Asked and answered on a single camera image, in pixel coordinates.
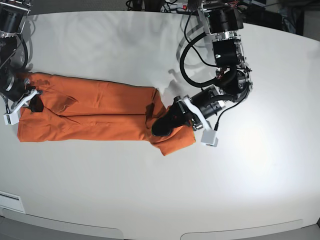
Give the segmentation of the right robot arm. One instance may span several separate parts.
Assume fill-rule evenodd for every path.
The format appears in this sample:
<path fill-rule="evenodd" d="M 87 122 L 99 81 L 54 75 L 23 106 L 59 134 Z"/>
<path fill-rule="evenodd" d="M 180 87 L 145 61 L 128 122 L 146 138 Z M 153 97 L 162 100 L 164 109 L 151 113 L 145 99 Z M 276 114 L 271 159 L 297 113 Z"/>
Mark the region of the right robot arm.
<path fill-rule="evenodd" d="M 28 108 L 33 113 L 41 113 L 44 110 L 40 98 L 42 91 L 30 86 L 27 80 L 17 77 L 17 73 L 26 69 L 29 60 L 23 28 L 32 6 L 31 0 L 0 2 L 0 95 L 5 102 L 7 113 L 18 104 L 22 104 L 23 108 Z M 23 63 L 13 66 L 11 59 L 19 48 L 23 49 Z"/>

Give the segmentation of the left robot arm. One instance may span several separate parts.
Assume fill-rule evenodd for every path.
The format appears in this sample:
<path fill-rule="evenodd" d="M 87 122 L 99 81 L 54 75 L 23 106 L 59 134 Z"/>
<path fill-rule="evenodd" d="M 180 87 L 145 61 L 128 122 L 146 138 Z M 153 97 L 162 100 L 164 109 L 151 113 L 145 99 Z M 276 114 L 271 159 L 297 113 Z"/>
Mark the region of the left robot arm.
<path fill-rule="evenodd" d="M 208 118 L 223 114 L 226 102 L 236 105 L 243 102 L 253 88 L 251 69 L 244 57 L 239 30 L 243 20 L 237 9 L 236 0 L 189 0 L 187 10 L 197 12 L 204 31 L 188 41 L 180 60 L 179 68 L 183 79 L 201 91 L 183 98 L 177 96 L 168 112 L 154 122 L 151 132 L 157 137 L 166 137 L 175 128 L 191 126 L 194 130 L 212 130 Z M 214 56 L 215 77 L 204 81 L 192 80 L 185 70 L 185 59 L 194 45 L 209 37 Z"/>

